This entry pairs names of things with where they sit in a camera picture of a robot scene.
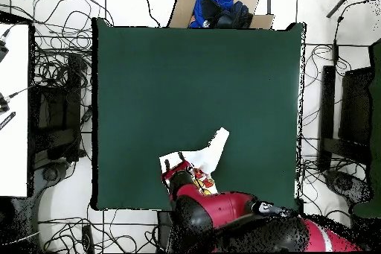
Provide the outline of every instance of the white table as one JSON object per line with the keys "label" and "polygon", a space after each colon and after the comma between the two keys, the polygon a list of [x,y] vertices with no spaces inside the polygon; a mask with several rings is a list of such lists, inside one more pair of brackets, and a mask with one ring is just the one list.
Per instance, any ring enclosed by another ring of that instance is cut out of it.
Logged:
{"label": "white table", "polygon": [[[0,24],[0,36],[10,27]],[[0,93],[8,96],[28,87],[28,26],[16,25],[7,35],[9,49],[0,62]],[[0,123],[12,112],[16,116],[0,130],[0,196],[27,197],[28,181],[28,90],[8,104]]]}

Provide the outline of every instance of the black cable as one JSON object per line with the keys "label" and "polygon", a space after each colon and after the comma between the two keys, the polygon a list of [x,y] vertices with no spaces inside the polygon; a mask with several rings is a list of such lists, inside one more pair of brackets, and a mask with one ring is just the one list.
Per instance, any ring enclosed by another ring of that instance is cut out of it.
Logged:
{"label": "black cable", "polygon": [[340,209],[335,209],[335,210],[331,210],[330,212],[328,212],[325,217],[328,217],[330,214],[333,214],[334,212],[340,212],[342,214],[344,214],[345,216],[347,216],[348,218],[350,218],[350,215],[347,213],[347,212],[343,212],[342,210]]}
{"label": "black cable", "polygon": [[89,224],[92,228],[96,229],[97,231],[102,232],[103,235],[106,235],[106,236],[109,238],[109,241],[112,241],[113,244],[116,244],[117,247],[118,247],[123,253],[127,253],[127,252],[126,252],[126,251],[123,249],[123,247],[118,243],[118,238],[128,238],[128,239],[132,240],[132,241],[135,243],[135,240],[133,239],[133,237],[131,237],[131,236],[129,236],[129,235],[124,235],[124,236],[121,236],[121,237],[113,238],[108,232],[103,231],[103,230],[97,228],[97,227],[96,227],[90,220],[88,220],[88,219],[86,219],[86,218],[73,218],[73,219],[79,219],[79,221],[76,222],[76,223],[65,223],[65,225],[61,228],[61,230],[58,231],[58,232],[56,232],[56,233],[51,237],[51,239],[48,240],[48,241],[44,244],[44,246],[43,246],[44,251],[46,251],[46,250],[49,248],[49,246],[51,245],[51,243],[52,243],[53,241],[57,241],[57,240],[62,241],[63,238],[70,238],[71,241],[72,241],[72,243],[73,243],[73,246],[72,246],[70,249],[68,249],[68,253],[70,252],[70,250],[74,249],[75,254],[78,254],[78,253],[77,253],[77,250],[76,250],[76,248],[75,248],[75,245],[77,245],[77,244],[83,244],[83,241],[82,241],[82,240],[77,240],[77,239],[74,237],[74,234],[73,234],[73,233],[71,233],[71,235],[62,235],[62,233],[63,233],[64,231],[71,231],[71,228],[72,228],[72,227],[74,227],[74,226],[76,226],[76,225],[79,225],[79,224],[83,224],[84,222],[87,223],[87,224]]}
{"label": "black cable", "polygon": [[160,23],[151,15],[151,7],[150,7],[150,1],[146,0],[147,1],[147,4],[148,4],[148,13],[150,15],[150,18],[153,19],[156,24],[158,25],[158,27],[160,27]]}

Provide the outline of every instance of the blue cloth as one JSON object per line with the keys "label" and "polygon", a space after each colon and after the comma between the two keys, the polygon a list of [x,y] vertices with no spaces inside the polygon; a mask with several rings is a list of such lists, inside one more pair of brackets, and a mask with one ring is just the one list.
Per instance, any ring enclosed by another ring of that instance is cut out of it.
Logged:
{"label": "blue cloth", "polygon": [[[233,6],[233,0],[213,0],[217,2],[222,9],[228,10]],[[202,0],[196,0],[196,4],[194,5],[194,18],[196,19],[192,23],[190,23],[190,28],[201,28],[202,24],[204,24],[205,19],[202,17]]]}

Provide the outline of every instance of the crumpled paper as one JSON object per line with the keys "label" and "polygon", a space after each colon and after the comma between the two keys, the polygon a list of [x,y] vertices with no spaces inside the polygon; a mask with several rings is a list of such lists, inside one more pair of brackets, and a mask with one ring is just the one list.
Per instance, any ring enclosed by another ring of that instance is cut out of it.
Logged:
{"label": "crumpled paper", "polygon": [[[193,169],[191,173],[193,175],[193,182],[203,194],[216,194],[218,192],[211,174],[217,168],[228,136],[229,132],[221,127],[204,149],[181,151],[185,160],[192,164]],[[169,161],[171,168],[177,166],[182,161],[179,157],[179,151],[161,156],[159,160],[162,173],[166,171],[164,163],[166,159]]]}

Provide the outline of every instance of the dark green mat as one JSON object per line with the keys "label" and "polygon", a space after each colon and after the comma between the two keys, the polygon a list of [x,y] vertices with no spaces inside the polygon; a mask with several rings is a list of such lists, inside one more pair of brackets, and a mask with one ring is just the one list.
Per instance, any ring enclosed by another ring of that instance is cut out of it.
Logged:
{"label": "dark green mat", "polygon": [[159,157],[202,149],[221,127],[217,189],[295,207],[302,32],[93,22],[97,208],[170,209]]}
{"label": "dark green mat", "polygon": [[373,199],[356,204],[353,213],[362,218],[381,218],[381,40],[369,47],[374,79],[369,86],[371,93],[371,137],[372,161],[368,169],[368,182],[373,189]]}

